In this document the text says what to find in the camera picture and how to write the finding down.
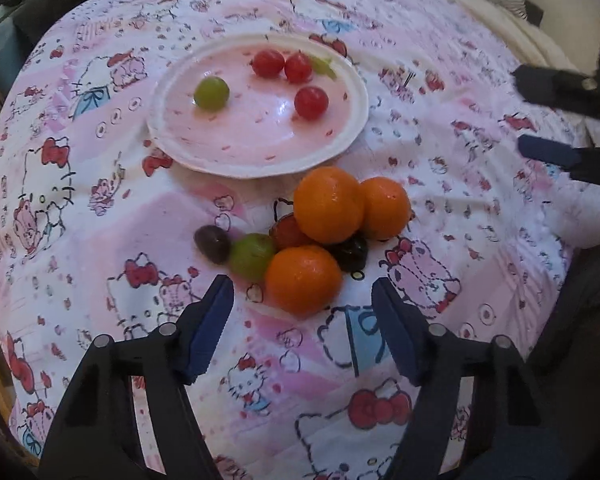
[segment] green leaf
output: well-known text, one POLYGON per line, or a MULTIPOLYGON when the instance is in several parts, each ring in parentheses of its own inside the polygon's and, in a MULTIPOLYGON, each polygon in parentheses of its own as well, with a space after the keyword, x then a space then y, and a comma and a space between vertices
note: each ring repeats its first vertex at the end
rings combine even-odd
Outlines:
POLYGON ((317 56, 313 56, 312 54, 307 54, 309 60, 311 60, 311 68, 314 69, 314 72, 318 75, 326 75, 329 78, 336 81, 336 73, 331 68, 331 58, 322 59, 317 56))

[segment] screw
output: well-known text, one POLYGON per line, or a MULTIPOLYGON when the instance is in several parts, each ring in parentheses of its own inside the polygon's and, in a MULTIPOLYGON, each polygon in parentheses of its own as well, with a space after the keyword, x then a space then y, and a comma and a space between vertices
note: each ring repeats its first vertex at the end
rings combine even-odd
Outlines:
POLYGON ((93 344, 97 346, 97 348, 104 348, 106 345, 111 343, 112 339, 110 335, 100 334, 93 340, 93 344))
POLYGON ((509 348, 511 346, 511 339, 505 335, 497 335, 496 345, 498 345, 500 348, 509 348))
POLYGON ((598 88, 598 83, 596 80, 590 77, 583 79, 581 85, 586 91, 592 91, 598 88))
POLYGON ((446 327, 444 325, 440 325, 440 323, 430 324, 429 333, 436 337, 442 337, 446 333, 446 327))
POLYGON ((163 323, 158 327, 158 332, 162 335, 171 335, 175 333, 177 329, 175 323, 163 323))

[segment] green grape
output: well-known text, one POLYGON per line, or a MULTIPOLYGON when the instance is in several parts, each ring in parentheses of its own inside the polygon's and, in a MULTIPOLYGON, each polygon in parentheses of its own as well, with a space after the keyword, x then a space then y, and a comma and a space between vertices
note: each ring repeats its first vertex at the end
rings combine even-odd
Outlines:
POLYGON ((314 69, 314 72, 319 75, 326 75, 329 78, 336 80, 336 73, 331 68, 331 59, 322 59, 317 56, 312 56, 312 54, 307 54, 309 60, 311 61, 311 68, 314 69))
POLYGON ((259 282, 276 254, 273 238, 259 233, 244 235, 231 248, 229 268, 235 274, 259 282))
POLYGON ((217 112, 229 99, 229 87, 223 79, 210 75, 205 77, 193 92, 196 105, 209 112, 217 112))

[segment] cherry tomato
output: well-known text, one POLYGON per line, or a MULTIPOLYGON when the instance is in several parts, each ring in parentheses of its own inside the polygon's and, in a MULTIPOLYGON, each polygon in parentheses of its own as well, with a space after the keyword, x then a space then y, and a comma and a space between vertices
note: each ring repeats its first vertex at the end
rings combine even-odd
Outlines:
POLYGON ((308 121, 315 121, 329 106, 329 98, 322 88, 305 86, 298 90, 294 99, 296 112, 308 121))
POLYGON ((269 236, 273 238, 279 251, 289 247, 315 245, 315 242, 300 230, 293 213, 278 220, 269 230, 269 236))
POLYGON ((311 60, 306 54, 298 51, 286 59, 285 75, 290 83, 306 83, 314 70, 311 60))
POLYGON ((285 57, 272 48, 259 51, 251 61, 251 68, 260 77, 276 77, 284 67, 285 57))

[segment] dark purple grape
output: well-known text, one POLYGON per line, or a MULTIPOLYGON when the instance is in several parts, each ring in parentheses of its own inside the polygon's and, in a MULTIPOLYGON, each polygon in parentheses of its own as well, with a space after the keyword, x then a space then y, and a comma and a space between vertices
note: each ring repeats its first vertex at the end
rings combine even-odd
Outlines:
POLYGON ((202 226, 195 232, 193 239, 200 252, 216 265, 224 264, 229 259, 231 240, 218 226, 202 226))
POLYGON ((342 243, 327 246, 326 249, 344 272, 355 272, 365 268, 369 247, 360 233, 354 234, 342 243))

